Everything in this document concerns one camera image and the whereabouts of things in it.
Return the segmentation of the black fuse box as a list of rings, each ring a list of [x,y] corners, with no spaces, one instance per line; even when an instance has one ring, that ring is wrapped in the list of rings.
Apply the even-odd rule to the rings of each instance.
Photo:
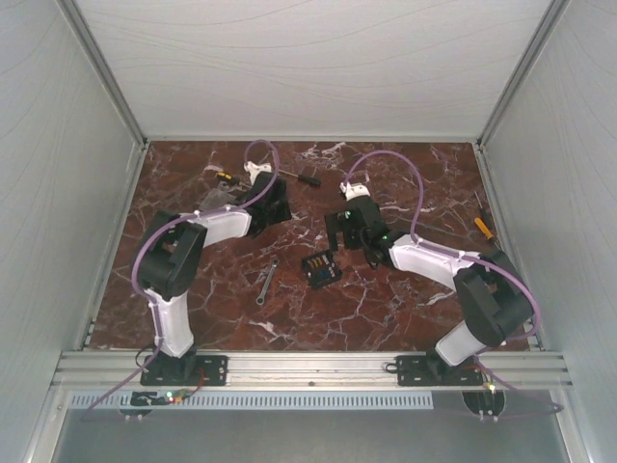
[[[331,285],[342,278],[342,271],[330,250],[302,259],[301,268],[313,289]]]

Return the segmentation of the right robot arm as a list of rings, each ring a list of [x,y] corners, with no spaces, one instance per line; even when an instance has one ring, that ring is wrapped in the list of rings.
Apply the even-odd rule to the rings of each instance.
[[[456,293],[463,321],[436,342],[426,360],[427,374],[437,383],[451,381],[464,361],[500,346],[534,315],[529,290],[499,249],[469,253],[392,229],[367,196],[326,215],[325,223],[332,251],[341,235],[344,247],[363,251],[370,266],[416,274]]]

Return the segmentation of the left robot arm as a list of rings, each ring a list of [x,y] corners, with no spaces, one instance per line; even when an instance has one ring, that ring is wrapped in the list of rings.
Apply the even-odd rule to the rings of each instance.
[[[256,237],[266,227],[291,219],[286,181],[261,172],[252,187],[229,204],[208,211],[158,211],[133,260],[134,289],[148,300],[156,350],[168,356],[164,372],[177,384],[192,381],[198,360],[188,315],[188,290],[200,266],[202,249],[232,238]]]

